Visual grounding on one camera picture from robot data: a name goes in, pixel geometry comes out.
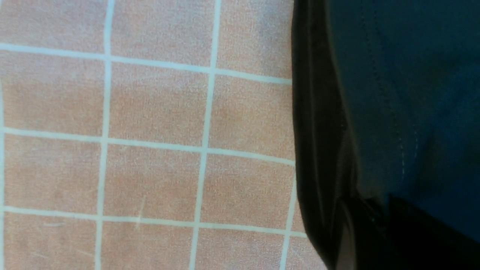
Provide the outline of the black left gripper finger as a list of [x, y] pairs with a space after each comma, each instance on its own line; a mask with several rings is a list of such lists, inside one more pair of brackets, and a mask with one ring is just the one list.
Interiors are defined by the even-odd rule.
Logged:
[[479, 243], [401, 198], [390, 198], [387, 215], [352, 198], [349, 269], [478, 270]]

